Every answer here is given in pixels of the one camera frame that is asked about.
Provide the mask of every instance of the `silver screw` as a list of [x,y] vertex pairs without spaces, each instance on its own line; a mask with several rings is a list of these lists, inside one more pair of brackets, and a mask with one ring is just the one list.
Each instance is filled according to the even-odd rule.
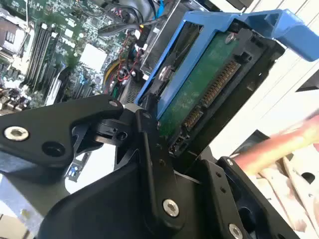
[[164,211],[172,218],[176,218],[179,214],[178,205],[172,199],[164,200],[163,208]]
[[233,166],[234,164],[233,164],[233,162],[228,158],[227,159],[227,163],[230,165],[230,166]]
[[29,137],[29,132],[19,126],[11,126],[4,130],[4,135],[7,139],[13,141],[24,141]]
[[229,231],[236,239],[243,239],[243,234],[235,224],[229,224]]
[[114,101],[109,101],[109,104],[110,104],[111,106],[114,106],[114,107],[117,107],[117,106],[118,106],[118,104],[117,104],[116,102],[114,102]]
[[225,43],[226,43],[226,44],[229,44],[229,43],[232,42],[234,39],[235,39],[235,34],[232,32],[232,33],[230,33],[230,34],[226,37]]

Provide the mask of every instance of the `white cloth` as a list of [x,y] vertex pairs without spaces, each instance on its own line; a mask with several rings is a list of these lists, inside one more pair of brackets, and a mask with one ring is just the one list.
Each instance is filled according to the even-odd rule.
[[301,239],[319,239],[318,189],[312,188],[286,157],[283,164],[286,175],[277,162],[249,177]]

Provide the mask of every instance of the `black mounting arm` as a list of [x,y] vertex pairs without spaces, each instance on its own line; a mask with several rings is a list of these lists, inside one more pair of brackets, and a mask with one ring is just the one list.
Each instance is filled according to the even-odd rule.
[[58,202],[39,239],[298,238],[234,161],[174,171],[155,117],[110,96],[2,116],[0,126],[0,171],[35,183],[61,179],[82,152],[117,146],[115,171]]

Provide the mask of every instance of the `motherboard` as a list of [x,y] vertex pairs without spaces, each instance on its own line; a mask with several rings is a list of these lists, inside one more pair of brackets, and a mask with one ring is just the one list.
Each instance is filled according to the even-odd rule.
[[133,35],[99,36],[123,17],[90,1],[1,0],[0,21],[1,114],[104,93]]

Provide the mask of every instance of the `red wire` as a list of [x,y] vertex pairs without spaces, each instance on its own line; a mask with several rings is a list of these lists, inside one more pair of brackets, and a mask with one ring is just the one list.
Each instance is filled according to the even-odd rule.
[[126,43],[127,43],[128,39],[129,39],[129,35],[127,34],[127,36],[126,36],[126,38],[125,38],[125,41],[123,42],[122,49],[121,49],[120,52],[119,52],[119,60],[120,60],[120,63],[119,63],[119,67],[118,67],[118,70],[117,70],[118,80],[119,80],[119,81],[123,81],[123,80],[120,80],[120,79],[119,79],[119,74],[120,74],[120,69],[121,69],[121,64],[122,64],[121,55],[122,55],[122,52],[123,52],[123,50],[124,50],[124,48],[125,48],[125,46],[126,46]]
[[137,53],[137,55],[136,55],[135,62],[134,62],[134,64],[133,64],[133,67],[131,68],[131,70],[130,70],[130,72],[128,73],[128,75],[125,76],[125,77],[122,78],[122,79],[120,79],[120,76],[118,75],[118,81],[127,80],[127,79],[129,78],[130,74],[131,74],[131,73],[133,72],[133,70],[134,70],[135,65],[136,65],[137,62],[138,62],[139,54],[140,54],[140,51],[138,51],[138,53]]

